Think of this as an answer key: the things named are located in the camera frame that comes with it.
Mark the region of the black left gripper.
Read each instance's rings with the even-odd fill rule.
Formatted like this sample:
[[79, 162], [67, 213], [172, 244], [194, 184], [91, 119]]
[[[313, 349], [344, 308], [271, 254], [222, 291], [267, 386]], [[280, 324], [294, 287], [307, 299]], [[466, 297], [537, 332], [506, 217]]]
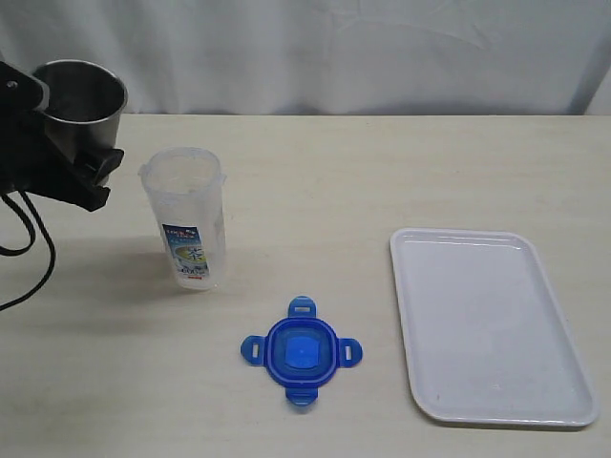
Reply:
[[[50, 89], [35, 76], [1, 62], [1, 114], [44, 112]], [[87, 211], [102, 208], [110, 195], [104, 185], [124, 158], [116, 148], [79, 151], [73, 162], [45, 134], [37, 114], [1, 118], [1, 193], [25, 191]]]

